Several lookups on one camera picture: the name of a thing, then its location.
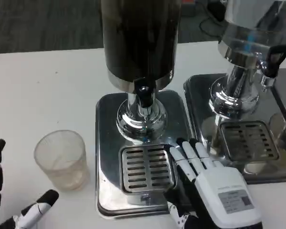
sticker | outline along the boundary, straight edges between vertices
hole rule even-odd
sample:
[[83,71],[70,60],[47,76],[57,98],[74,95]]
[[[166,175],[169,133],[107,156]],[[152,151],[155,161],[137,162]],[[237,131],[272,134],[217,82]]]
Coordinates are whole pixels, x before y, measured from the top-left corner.
[[218,194],[227,214],[253,209],[254,206],[244,189]]

clear cup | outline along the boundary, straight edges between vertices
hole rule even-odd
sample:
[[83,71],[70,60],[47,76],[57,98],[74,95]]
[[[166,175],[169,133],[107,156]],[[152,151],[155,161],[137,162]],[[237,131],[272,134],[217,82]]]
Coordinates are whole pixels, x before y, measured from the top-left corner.
[[57,189],[80,189],[88,179],[85,143],[74,131],[58,130],[43,137],[34,158]]

stainless steel dispenser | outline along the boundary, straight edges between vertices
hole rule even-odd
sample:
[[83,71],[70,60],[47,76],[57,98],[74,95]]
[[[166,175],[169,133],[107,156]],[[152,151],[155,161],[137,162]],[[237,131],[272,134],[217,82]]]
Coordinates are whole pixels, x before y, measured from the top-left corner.
[[271,117],[282,113],[276,92],[284,90],[278,82],[286,75],[279,69],[286,58],[286,0],[229,0],[225,19],[218,50],[231,67],[185,83],[192,126],[212,156],[237,167],[249,183],[286,180],[286,157],[269,129]]
[[101,0],[111,83],[96,107],[97,207],[107,217],[163,213],[176,185],[163,145],[189,138],[174,76],[181,0]]

robotic hand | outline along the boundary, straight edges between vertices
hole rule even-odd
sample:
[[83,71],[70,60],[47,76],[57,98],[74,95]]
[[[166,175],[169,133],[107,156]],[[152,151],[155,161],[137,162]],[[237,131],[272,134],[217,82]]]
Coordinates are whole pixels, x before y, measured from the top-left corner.
[[177,144],[180,151],[171,145],[164,149],[172,157],[185,194],[197,214],[196,217],[183,208],[178,189],[167,190],[164,196],[179,228],[263,228],[261,214],[236,168],[213,161],[196,139],[187,142],[179,138]]
[[[0,139],[0,163],[2,160],[2,150],[5,146],[5,141]],[[0,166],[0,191],[3,183],[3,172]],[[0,229],[30,229],[42,216],[53,206],[58,199],[58,193],[54,190],[47,191],[34,204],[26,207],[21,211],[20,216],[13,216],[0,225]]]

dispenser tap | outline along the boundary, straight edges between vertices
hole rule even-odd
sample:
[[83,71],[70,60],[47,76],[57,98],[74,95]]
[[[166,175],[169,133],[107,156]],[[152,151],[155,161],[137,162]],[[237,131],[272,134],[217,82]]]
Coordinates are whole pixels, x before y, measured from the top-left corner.
[[138,109],[143,117],[147,117],[152,113],[155,88],[155,81],[147,78],[139,78],[134,81],[134,90],[138,96]]
[[261,85],[263,92],[266,92],[268,88],[273,87],[275,84],[280,64],[285,58],[286,44],[271,47],[267,59],[260,61],[259,67],[262,72]]

